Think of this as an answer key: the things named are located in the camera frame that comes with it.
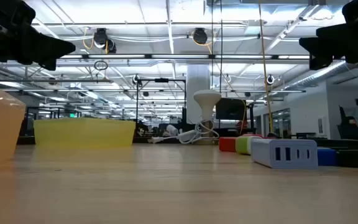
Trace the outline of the black table frame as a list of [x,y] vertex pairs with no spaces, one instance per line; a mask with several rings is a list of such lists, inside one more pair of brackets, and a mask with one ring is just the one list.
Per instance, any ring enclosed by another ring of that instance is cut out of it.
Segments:
[[[346,149],[358,149],[358,140],[355,139],[323,139],[323,138],[310,138],[310,139],[282,139],[282,140],[314,140],[318,147],[328,147],[331,149],[346,150]],[[133,139],[133,143],[148,143],[148,138],[137,138]],[[177,139],[167,139],[160,143],[164,144],[180,144]],[[17,145],[34,145],[34,136],[20,136],[17,140]]]

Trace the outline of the overhead light bar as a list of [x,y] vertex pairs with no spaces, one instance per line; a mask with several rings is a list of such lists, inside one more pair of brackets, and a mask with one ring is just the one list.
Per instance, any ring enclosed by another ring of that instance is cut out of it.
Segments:
[[[309,55],[265,55],[265,59],[308,60]],[[263,59],[263,55],[206,55],[206,54],[73,54],[59,59]]]

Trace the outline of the black monitor on stand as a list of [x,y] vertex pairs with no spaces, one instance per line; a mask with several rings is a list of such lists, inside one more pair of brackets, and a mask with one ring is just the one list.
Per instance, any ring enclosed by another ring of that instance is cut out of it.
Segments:
[[221,98],[216,103],[216,119],[243,120],[246,119],[245,104],[240,99]]

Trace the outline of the green white plug adapter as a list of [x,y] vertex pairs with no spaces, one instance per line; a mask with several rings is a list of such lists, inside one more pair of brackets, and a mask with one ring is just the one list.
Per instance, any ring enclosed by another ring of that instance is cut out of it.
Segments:
[[236,139],[236,152],[238,154],[251,155],[251,140],[260,139],[257,136],[239,136]]

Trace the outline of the white building column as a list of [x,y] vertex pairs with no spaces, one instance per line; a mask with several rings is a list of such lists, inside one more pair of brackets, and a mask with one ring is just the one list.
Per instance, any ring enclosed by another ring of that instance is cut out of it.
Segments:
[[199,90],[210,89],[210,71],[208,64],[189,64],[186,73],[186,122],[196,124],[202,120],[199,104],[194,94]]

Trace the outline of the red rectangular box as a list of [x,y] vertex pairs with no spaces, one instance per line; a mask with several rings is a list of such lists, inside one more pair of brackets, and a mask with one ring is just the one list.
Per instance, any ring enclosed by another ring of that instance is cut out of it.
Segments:
[[236,152],[236,137],[220,137],[219,150],[221,152]]

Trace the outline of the white USB charger hub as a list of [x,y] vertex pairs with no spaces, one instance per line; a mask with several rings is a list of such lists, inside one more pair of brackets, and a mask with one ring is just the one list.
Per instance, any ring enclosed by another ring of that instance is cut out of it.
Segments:
[[318,150],[314,140],[252,139],[251,158],[272,169],[318,168]]

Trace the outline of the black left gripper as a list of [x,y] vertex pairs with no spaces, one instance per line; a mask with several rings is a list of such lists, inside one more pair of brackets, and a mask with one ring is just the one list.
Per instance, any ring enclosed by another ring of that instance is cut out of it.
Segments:
[[[30,25],[35,11],[23,0],[0,0],[0,62],[19,58],[22,27]],[[56,70],[57,59],[76,50],[71,42],[41,33],[27,37],[26,51],[46,70]]]

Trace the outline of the person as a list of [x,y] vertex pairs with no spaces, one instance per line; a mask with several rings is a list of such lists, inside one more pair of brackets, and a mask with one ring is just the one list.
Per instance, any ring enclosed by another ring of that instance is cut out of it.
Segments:
[[341,139],[357,139],[358,140],[358,124],[353,116],[346,116],[342,119],[338,126]]

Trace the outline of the blue box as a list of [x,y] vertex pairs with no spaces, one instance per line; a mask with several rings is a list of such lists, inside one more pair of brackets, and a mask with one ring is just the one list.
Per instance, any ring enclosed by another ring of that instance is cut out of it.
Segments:
[[319,166],[337,166],[337,152],[334,149],[319,147],[318,148],[318,165]]

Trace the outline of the black metal stand frame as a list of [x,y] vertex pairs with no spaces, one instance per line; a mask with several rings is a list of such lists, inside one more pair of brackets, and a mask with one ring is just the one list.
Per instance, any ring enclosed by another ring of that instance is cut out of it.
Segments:
[[[145,90],[144,88],[147,86],[147,84],[149,82],[154,82],[154,83],[166,83],[167,86],[168,86],[168,89],[158,89],[158,90]],[[180,91],[183,92],[184,94],[184,97],[182,100],[179,100],[177,97],[176,97],[176,94],[175,94],[175,91],[170,88],[170,85],[169,83],[170,82],[173,82],[174,84],[176,84],[177,87],[179,87]],[[139,93],[140,92],[153,92],[153,93],[157,93],[157,92],[169,92],[173,95],[174,99],[166,99],[166,100],[163,100],[163,99],[145,99],[143,97],[142,99],[142,105],[144,104],[156,104],[156,103],[163,103],[164,105],[169,105],[170,103],[183,103],[183,106],[182,106],[182,110],[181,110],[181,118],[185,118],[186,117],[186,114],[185,114],[185,111],[186,111],[186,97],[187,97],[187,87],[186,87],[186,80],[181,80],[181,79],[169,79],[169,78],[139,78],[137,76],[137,80],[135,81],[135,84],[136,84],[136,108],[135,108],[135,118],[136,118],[136,121],[139,120]]]

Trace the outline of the silver ventilation duct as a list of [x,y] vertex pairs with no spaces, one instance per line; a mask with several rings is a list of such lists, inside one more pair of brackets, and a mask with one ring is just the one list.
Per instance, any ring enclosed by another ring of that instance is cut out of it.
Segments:
[[344,67],[345,65],[346,65],[345,61],[335,62],[333,65],[330,65],[329,67],[318,70],[317,72],[314,72],[313,74],[308,75],[307,77],[302,78],[301,80],[298,80],[295,83],[288,84],[284,89],[289,90],[290,88],[293,88],[294,86],[304,85],[308,81],[315,81],[315,80],[319,79],[320,77],[327,75],[331,71],[335,71],[339,68]]

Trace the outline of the red orange object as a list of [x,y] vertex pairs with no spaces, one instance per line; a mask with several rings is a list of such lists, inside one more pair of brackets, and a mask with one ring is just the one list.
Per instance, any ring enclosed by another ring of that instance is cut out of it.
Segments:
[[239,121],[236,124],[236,130],[239,136],[242,136],[244,134],[248,133],[248,127],[247,127],[247,121]]

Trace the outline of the white mushroom table lamp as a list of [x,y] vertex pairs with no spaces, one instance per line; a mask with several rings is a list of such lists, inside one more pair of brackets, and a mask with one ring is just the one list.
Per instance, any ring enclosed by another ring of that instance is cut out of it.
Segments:
[[213,109],[221,99],[221,94],[214,90],[200,90],[193,98],[201,108],[201,121],[195,125],[196,136],[192,142],[213,144],[219,139],[219,134],[214,130]]

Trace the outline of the yellow translucent plastic bin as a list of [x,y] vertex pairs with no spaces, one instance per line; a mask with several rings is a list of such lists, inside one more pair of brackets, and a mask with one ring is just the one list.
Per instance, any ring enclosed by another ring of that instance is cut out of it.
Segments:
[[111,149],[132,145],[136,123],[116,119],[60,118],[34,121],[40,147]]

